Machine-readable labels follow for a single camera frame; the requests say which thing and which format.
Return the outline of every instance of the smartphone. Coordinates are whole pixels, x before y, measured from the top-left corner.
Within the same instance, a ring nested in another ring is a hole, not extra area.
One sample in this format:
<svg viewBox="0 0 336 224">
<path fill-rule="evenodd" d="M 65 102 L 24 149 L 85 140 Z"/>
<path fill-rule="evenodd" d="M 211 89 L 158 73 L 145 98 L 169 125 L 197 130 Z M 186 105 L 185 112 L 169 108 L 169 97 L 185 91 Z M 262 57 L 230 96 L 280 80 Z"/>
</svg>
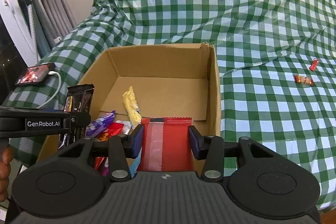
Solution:
<svg viewBox="0 0 336 224">
<path fill-rule="evenodd" d="M 15 86 L 40 85 L 48 78 L 48 72 L 53 71 L 54 69 L 54 63 L 26 68 L 23 74 L 16 80 Z"/>
</svg>

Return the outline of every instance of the black snack package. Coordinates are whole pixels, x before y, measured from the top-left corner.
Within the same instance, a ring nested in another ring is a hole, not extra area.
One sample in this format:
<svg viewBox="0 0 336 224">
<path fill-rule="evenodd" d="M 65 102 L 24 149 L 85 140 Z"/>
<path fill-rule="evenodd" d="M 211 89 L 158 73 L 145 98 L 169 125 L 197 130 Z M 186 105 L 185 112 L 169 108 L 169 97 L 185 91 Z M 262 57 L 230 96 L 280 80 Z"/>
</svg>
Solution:
<svg viewBox="0 0 336 224">
<path fill-rule="evenodd" d="M 63 110 L 66 112 L 89 112 L 95 86 L 93 84 L 68 87 L 67 99 Z M 71 133 L 60 134 L 58 149 L 68 146 L 85 136 L 86 127 L 75 128 Z"/>
</svg>

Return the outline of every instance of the checkered cloth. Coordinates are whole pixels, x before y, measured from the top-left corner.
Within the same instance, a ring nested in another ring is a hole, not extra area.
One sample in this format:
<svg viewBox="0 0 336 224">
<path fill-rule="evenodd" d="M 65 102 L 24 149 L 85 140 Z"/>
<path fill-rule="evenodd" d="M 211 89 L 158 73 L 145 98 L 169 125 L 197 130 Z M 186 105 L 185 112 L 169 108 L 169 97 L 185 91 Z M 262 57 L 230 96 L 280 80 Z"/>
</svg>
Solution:
<svg viewBox="0 0 336 224">
<path fill-rule="evenodd" d="M 108 47 L 208 42 L 216 46 L 221 136 L 254 140 L 311 171 L 318 208 L 336 204 L 335 0 L 94 0 L 92 15 L 42 62 L 54 62 L 62 88 L 46 108 L 60 109 Z M 316 71 L 308 70 L 313 58 Z M 294 82 L 312 77 L 315 85 Z M 6 105 L 36 107 L 57 87 L 17 88 Z M 12 139 L 16 156 L 33 164 L 44 138 Z M 225 160 L 225 174 L 236 168 Z"/>
</svg>

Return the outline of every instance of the yellow snack wrapper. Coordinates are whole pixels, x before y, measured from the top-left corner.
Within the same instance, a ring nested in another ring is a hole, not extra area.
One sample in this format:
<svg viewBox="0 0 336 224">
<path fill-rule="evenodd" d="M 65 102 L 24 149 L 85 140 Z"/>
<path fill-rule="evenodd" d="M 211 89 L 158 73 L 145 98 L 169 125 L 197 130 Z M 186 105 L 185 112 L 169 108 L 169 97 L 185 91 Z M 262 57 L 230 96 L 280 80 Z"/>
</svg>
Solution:
<svg viewBox="0 0 336 224">
<path fill-rule="evenodd" d="M 136 127 L 141 123 L 141 114 L 132 86 L 130 86 L 128 91 L 123 94 L 123 101 L 128 117 L 131 120 L 132 125 Z"/>
</svg>

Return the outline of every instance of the white cable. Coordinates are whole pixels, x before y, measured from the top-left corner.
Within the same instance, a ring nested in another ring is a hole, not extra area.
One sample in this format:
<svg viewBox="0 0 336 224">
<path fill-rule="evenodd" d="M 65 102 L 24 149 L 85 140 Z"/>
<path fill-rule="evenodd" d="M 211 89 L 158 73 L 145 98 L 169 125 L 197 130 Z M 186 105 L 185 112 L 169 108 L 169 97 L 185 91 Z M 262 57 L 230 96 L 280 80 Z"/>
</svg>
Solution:
<svg viewBox="0 0 336 224">
<path fill-rule="evenodd" d="M 37 52 L 37 41 L 36 41 L 36 34 L 35 34 L 34 14 L 33 14 L 32 4 L 28 5 L 28 18 L 29 18 L 31 40 L 33 41 L 34 59 L 35 59 L 35 64 L 37 64 L 37 62 L 39 62 L 39 54 Z"/>
<path fill-rule="evenodd" d="M 48 72 L 49 75 L 57 75 L 58 76 L 58 86 L 57 89 L 54 93 L 53 96 L 51 96 L 45 103 L 43 103 L 42 105 L 38 106 L 37 108 L 41 108 L 43 106 L 45 106 L 47 103 L 49 103 L 52 99 L 54 99 L 54 97 L 56 96 L 56 94 L 59 92 L 60 88 L 61 88 L 61 84 L 62 84 L 62 79 L 61 79 L 61 75 L 56 72 L 56 71 L 50 71 Z"/>
</svg>

